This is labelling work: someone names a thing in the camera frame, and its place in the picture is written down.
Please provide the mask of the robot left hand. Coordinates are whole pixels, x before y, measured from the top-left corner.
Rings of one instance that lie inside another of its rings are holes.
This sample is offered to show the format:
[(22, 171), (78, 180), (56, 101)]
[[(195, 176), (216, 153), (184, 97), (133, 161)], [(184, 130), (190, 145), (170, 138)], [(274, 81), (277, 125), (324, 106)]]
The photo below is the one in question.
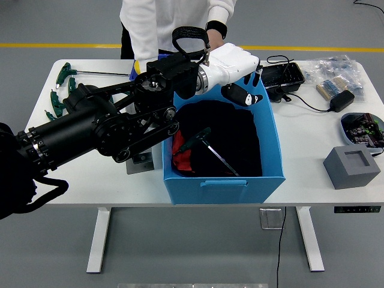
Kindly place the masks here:
[(258, 57), (232, 43), (226, 43), (210, 53), (208, 64), (199, 66), (196, 93), (204, 94), (219, 85), (224, 98), (242, 107), (252, 106), (260, 102), (263, 96), (246, 91), (236, 81), (243, 79), (246, 85), (254, 76), (253, 86), (257, 86), (262, 68)]

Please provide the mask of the person's left hand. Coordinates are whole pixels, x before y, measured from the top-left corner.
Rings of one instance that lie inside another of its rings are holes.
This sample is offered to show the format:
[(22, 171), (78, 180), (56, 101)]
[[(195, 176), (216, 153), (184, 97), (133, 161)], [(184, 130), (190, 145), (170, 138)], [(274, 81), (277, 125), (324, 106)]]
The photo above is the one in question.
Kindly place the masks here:
[(211, 50), (215, 50), (224, 44), (223, 36), (219, 31), (215, 29), (209, 29), (206, 33), (208, 35)]

